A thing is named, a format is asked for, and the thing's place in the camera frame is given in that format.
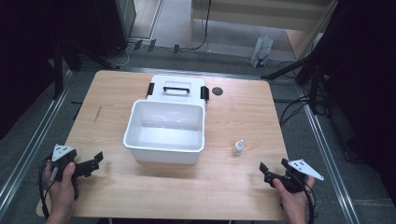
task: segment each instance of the aluminum rail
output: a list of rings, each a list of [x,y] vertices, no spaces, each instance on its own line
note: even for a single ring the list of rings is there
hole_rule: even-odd
[[[305,90],[302,88],[299,88],[299,91],[301,96],[306,95]],[[330,180],[332,181],[332,186],[334,187],[338,202],[340,203],[341,209],[343,210],[344,216],[346,218],[346,223],[359,224],[360,221],[358,214],[356,213],[353,202],[349,196],[347,186],[344,183],[340,172],[338,171],[337,165],[332,156],[332,151],[320,127],[318,118],[313,114],[312,110],[309,108],[309,105],[306,105],[304,109],[312,131],[314,132],[314,136],[317,139],[320,154],[328,170]]]
[[[0,191],[0,221],[3,219],[12,198],[17,192],[18,187],[20,186],[25,174],[29,169],[29,166],[35,158],[35,154],[40,149],[40,146],[47,135],[50,125],[58,114],[58,111],[61,108],[62,103],[64,102],[64,98],[67,94],[69,84],[72,79],[73,73],[69,70],[64,75],[64,90],[61,92],[59,98],[52,101],[52,103],[50,104],[49,109],[47,110],[44,118],[41,120],[40,124],[35,130],[33,137],[31,138],[26,149],[23,151],[21,158],[15,165],[15,168],[9,176],[6,184],[4,184],[4,186],[2,187]]]

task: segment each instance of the black curtain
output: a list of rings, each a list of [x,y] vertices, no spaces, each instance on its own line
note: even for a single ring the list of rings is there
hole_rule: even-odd
[[[355,133],[346,144],[381,174],[394,204],[395,8],[394,1],[339,1],[328,29],[296,78],[300,85],[312,76],[323,81]]]
[[[0,139],[54,79],[52,1],[0,3]]]

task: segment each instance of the black handle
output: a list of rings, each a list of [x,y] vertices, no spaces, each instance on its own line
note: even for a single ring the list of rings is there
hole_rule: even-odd
[[[178,88],[178,87],[163,87],[164,91],[167,90],[173,90],[173,91],[186,91],[187,93],[190,93],[190,89],[188,88]]]

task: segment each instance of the small bottle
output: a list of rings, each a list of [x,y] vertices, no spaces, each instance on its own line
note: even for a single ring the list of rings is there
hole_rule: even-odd
[[[244,149],[245,147],[245,143],[244,140],[239,140],[235,143],[235,148],[233,149],[233,154],[235,156],[239,156],[239,154],[241,154],[242,149]]]

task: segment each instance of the person's arm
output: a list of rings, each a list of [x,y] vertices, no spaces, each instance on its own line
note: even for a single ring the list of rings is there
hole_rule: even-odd
[[[283,207],[285,220],[289,224],[305,224],[306,223],[306,207],[308,205],[308,199],[305,193],[290,193],[283,186],[282,182],[278,179],[273,180],[278,193],[279,204]],[[308,177],[306,184],[313,188],[315,178],[312,176]]]
[[[51,201],[51,209],[47,224],[69,223],[76,209],[75,192],[72,185],[72,175],[75,172],[76,165],[73,162],[67,164],[64,168],[62,182],[55,181],[49,188],[49,196]],[[46,167],[45,177],[49,182],[52,171],[50,164]]]

